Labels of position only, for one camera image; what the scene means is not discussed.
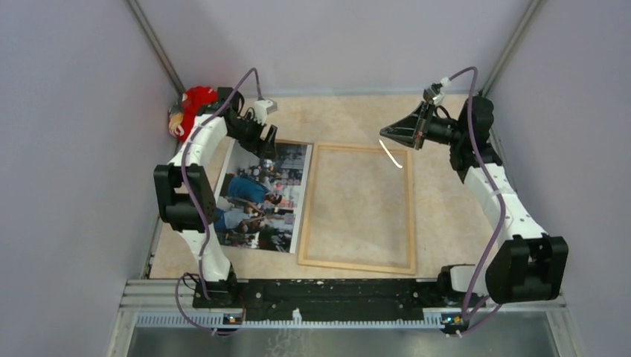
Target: gray wall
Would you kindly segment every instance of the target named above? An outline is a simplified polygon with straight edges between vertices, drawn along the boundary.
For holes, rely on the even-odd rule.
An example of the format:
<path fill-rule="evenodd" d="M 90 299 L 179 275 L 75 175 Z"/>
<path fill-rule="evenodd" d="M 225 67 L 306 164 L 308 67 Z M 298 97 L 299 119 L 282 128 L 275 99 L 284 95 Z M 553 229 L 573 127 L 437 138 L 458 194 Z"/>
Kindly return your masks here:
<path fill-rule="evenodd" d="M 0 5 L 0 356 L 101 356 L 175 97 L 121 0 Z"/>
<path fill-rule="evenodd" d="M 528 2 L 140 1 L 185 86 L 256 66 L 267 94 L 418 92 L 472 64 L 483 84 Z"/>
<path fill-rule="evenodd" d="M 507 169 L 563 235 L 563 290 L 589 356 L 628 356 L 631 2 L 548 1 L 491 99 Z"/>

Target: white stick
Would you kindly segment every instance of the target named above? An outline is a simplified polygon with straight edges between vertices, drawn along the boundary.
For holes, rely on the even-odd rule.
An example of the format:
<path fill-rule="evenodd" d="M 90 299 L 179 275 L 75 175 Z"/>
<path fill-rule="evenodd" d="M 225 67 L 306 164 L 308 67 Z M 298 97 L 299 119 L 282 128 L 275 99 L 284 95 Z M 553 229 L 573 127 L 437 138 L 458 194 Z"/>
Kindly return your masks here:
<path fill-rule="evenodd" d="M 399 164 L 397 160 L 394 160 L 394 156 L 392 156 L 392 154 L 388 151 L 388 148 L 385 147 L 385 144 L 383 143 L 383 141 L 381 141 L 381 139 L 379 139 L 379 144 L 381 144 L 381 147 L 385 150 L 385 153 L 388 154 L 388 156 L 390 157 L 390 160 L 392 160 L 392 162 L 394 162 L 394 164 L 397 165 L 397 167 L 399 167 L 400 169 L 403 169 L 403 165 Z"/>

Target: empty wooden frame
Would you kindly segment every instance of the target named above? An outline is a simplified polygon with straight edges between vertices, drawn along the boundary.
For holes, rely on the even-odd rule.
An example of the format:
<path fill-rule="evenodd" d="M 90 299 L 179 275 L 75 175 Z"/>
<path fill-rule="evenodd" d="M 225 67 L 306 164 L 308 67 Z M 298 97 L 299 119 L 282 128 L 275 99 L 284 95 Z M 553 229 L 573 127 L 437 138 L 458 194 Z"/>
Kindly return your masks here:
<path fill-rule="evenodd" d="M 411 155 L 381 147 L 313 147 L 298 264 L 416 274 Z"/>

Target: photograph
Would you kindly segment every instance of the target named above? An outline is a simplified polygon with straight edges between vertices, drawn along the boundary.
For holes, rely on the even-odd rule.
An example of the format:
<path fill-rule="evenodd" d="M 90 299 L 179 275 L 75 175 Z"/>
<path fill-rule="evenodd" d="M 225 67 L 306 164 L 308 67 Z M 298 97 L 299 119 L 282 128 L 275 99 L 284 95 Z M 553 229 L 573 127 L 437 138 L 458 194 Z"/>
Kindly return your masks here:
<path fill-rule="evenodd" d="M 295 253 L 312 149 L 279 141 L 269 160 L 230 143 L 215 190 L 221 245 Z"/>

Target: red plush toy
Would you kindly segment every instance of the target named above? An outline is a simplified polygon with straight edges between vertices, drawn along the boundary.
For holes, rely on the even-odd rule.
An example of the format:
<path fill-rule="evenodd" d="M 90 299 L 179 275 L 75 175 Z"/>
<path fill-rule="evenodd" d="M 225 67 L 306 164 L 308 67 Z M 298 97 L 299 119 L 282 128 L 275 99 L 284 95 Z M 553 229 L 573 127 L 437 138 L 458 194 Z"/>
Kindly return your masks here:
<path fill-rule="evenodd" d="M 217 101 L 217 91 L 197 86 L 187 90 L 169 109 L 169 132 L 180 141 L 186 141 L 195 124 L 199 108 Z"/>

